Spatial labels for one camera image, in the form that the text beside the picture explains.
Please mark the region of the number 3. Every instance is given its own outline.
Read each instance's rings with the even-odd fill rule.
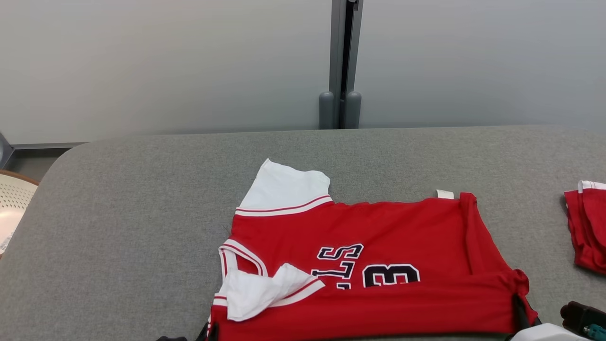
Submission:
[[[364,287],[418,282],[419,270],[410,264],[373,264],[362,271]]]

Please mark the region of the red fabric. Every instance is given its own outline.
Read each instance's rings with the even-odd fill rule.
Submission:
[[[283,263],[311,272],[339,270],[341,258],[321,248],[364,245],[350,279],[320,276],[325,287],[291,305],[267,308],[243,322],[213,305],[219,340],[299,341],[428,333],[513,333],[512,296],[525,296],[528,278],[512,270],[484,226],[472,194],[417,203],[326,203],[272,217],[235,216],[231,239],[246,246],[273,275]],[[364,287],[371,265],[410,265],[419,281]],[[351,289],[336,287],[350,283]]]
[[[570,191],[565,197],[574,263],[606,274],[606,191]]]

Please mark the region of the floor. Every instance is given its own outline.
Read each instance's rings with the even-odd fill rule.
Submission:
[[[50,166],[68,150],[69,148],[16,150],[4,169],[40,181]]]

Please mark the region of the white chair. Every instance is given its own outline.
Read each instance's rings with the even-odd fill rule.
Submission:
[[[0,258],[37,188],[36,180],[0,169]]]

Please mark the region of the red and white stripe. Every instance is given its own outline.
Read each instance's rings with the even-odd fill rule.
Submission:
[[[213,317],[213,314],[211,313],[208,316],[208,328],[206,328],[206,337],[209,337],[209,335],[210,335],[210,329],[213,327],[213,321],[211,319],[212,317]]]
[[[276,208],[276,209],[244,209],[244,208],[236,208],[236,215],[244,215],[248,217],[269,217],[272,215],[286,215],[286,214],[295,214],[301,213],[305,211],[309,211],[310,209],[320,206],[324,203],[331,203],[333,200],[330,195],[323,195],[321,197],[315,198],[305,204],[299,206],[292,206],[287,208]]]
[[[274,306],[284,306],[293,304],[302,299],[305,299],[311,296],[314,292],[322,289],[324,287],[324,283],[319,278],[311,279],[307,284],[305,284],[301,289],[293,292],[292,294],[284,297],[283,299],[272,303],[269,308]]]
[[[320,279],[313,278],[301,289],[293,292],[292,294],[284,297],[281,300],[272,303],[269,308],[276,306],[291,305],[293,303],[306,299],[307,297],[310,297],[314,292],[322,289],[323,287],[324,283],[322,283]],[[222,294],[215,294],[215,299],[213,299],[213,305],[227,306],[227,297]]]
[[[219,247],[219,254],[221,256],[221,274],[223,275],[223,278],[225,278],[230,269],[238,268],[236,255],[253,263],[257,267],[258,275],[269,276],[267,267],[261,258],[233,239],[226,240],[225,243]]]

